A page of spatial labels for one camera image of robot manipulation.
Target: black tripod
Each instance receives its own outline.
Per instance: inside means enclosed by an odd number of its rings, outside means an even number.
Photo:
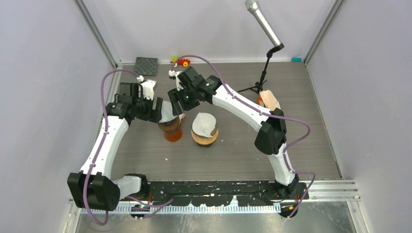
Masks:
[[[269,60],[272,57],[274,52],[277,52],[281,50],[282,48],[283,48],[283,44],[281,44],[281,46],[277,46],[277,47],[270,49],[268,53],[266,54],[266,57],[268,58],[268,60],[266,60],[265,68],[263,69],[262,75],[260,76],[260,81],[256,82],[254,86],[242,89],[238,92],[251,90],[251,91],[254,91],[256,94],[259,94],[259,92],[263,90],[263,84],[267,81],[265,80],[265,76],[266,76],[266,69],[268,68]]]

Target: toy car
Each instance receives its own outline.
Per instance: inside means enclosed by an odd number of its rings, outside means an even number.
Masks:
[[[173,58],[172,58],[172,61],[171,61],[170,63],[175,62],[176,59],[177,59],[177,57],[173,57]],[[180,59],[180,60],[178,60],[178,61],[174,64],[174,67],[176,67],[176,66],[178,66],[178,65],[181,65],[181,66],[184,66],[184,67],[188,67],[189,64],[190,64],[190,60],[189,60],[189,59]]]

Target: wood grain surface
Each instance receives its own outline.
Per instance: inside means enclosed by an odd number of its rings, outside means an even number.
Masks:
[[[204,78],[215,75],[207,64],[191,64]],[[216,64],[224,80],[235,90],[254,85],[259,80],[264,63]],[[159,65],[157,76],[146,79],[157,81],[155,96],[169,100],[167,92],[175,88],[168,77],[170,65]],[[339,179],[326,132],[317,107],[309,76],[303,63],[270,63],[264,89],[270,89],[288,117],[307,121],[312,133],[304,141],[289,149],[292,166],[297,171],[315,171],[317,179]],[[123,72],[121,82],[136,82]],[[257,94],[242,94],[252,101]],[[198,146],[192,139],[191,124],[199,112],[215,116],[219,136],[210,148]],[[151,122],[134,120],[124,135],[112,167],[112,180],[127,173],[145,174],[151,181],[185,180],[273,180],[275,173],[267,156],[255,148],[257,135],[252,127],[225,109],[202,102],[186,112],[182,122],[183,136],[168,142],[163,131]],[[306,127],[287,121],[288,142],[306,133]]]

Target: gray floor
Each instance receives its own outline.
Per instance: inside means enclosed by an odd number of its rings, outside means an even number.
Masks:
[[[80,215],[77,233],[354,233],[346,202],[304,202],[288,221],[278,214],[155,215],[134,221],[130,215],[109,214],[108,224],[97,226]]]
[[[215,73],[206,64],[192,65],[204,78]],[[259,80],[264,63],[216,64],[225,81],[235,90],[252,86]],[[167,91],[175,88],[168,78],[169,65],[159,65],[155,95],[169,100]],[[339,179],[339,173],[328,143],[309,76],[303,63],[270,63],[265,89],[279,100],[286,116],[307,121],[312,134],[289,150],[292,166],[297,171],[315,171],[317,179]],[[121,82],[136,82],[123,72]],[[242,93],[252,101],[257,94]],[[190,136],[191,124],[197,113],[213,114],[219,126],[219,137],[210,148],[196,145]],[[275,174],[267,156],[254,145],[257,132],[240,118],[207,102],[186,112],[182,123],[183,137],[168,142],[156,124],[135,120],[125,134],[112,168],[112,179],[126,173],[141,173],[152,181],[182,180],[267,180]],[[306,133],[306,127],[287,122],[288,142]]]

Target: wall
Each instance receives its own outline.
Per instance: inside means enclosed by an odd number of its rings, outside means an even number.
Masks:
[[[0,23],[0,229],[62,232],[111,66],[72,0],[2,1]]]
[[[211,61],[266,61],[273,47],[244,0],[86,0],[122,62],[196,54]],[[334,0],[261,0],[285,48],[273,61],[305,57]]]
[[[309,68],[373,232],[410,232],[412,2],[346,1]]]

